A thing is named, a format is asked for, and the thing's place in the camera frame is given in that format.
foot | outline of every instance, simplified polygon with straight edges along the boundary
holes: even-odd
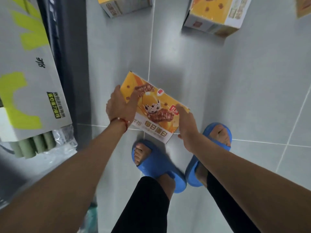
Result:
[[[231,146],[228,131],[221,124],[216,125],[214,127],[209,137],[216,141],[219,141],[222,144],[225,144],[226,146]],[[203,164],[199,163],[195,171],[195,176],[206,188],[207,188],[207,175],[208,170],[203,166]]]
[[[150,155],[151,151],[152,150],[144,144],[138,143],[134,154],[134,163],[136,166],[140,165]],[[156,180],[163,188],[169,200],[171,200],[176,187],[175,180],[166,173],[156,178]]]

red string bracelet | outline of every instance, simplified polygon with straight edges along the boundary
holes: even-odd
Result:
[[[126,130],[125,130],[125,132],[127,131],[127,128],[128,128],[128,124],[130,123],[130,121],[127,121],[127,120],[125,120],[125,119],[123,119],[123,118],[113,118],[112,120],[110,120],[110,123],[112,123],[113,121],[115,121],[115,120],[120,120],[120,121],[123,121],[124,123],[125,123],[125,127],[126,127]]]

person's left hand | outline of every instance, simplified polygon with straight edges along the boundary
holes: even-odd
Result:
[[[114,118],[123,118],[129,121],[129,125],[133,122],[138,103],[138,92],[133,91],[130,101],[126,103],[120,91],[120,85],[116,86],[114,92],[111,93],[110,99],[106,104],[106,113],[109,120]]]

cardboard box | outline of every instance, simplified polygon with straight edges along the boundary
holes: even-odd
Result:
[[[98,0],[110,18],[152,6],[152,0]]]
[[[227,37],[242,26],[251,0],[191,0],[184,26]]]
[[[296,0],[297,17],[303,17],[311,13],[311,0]]]
[[[72,123],[36,0],[0,0],[0,140]]]
[[[126,102],[134,90],[138,91],[139,101],[132,124],[166,144],[179,126],[176,104],[181,103],[167,95],[164,90],[129,72],[121,86]]]

black pants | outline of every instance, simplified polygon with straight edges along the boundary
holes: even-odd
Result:
[[[260,232],[211,173],[207,176],[207,189],[234,233]],[[168,210],[169,199],[160,184],[151,177],[142,177],[112,233],[165,233]]]

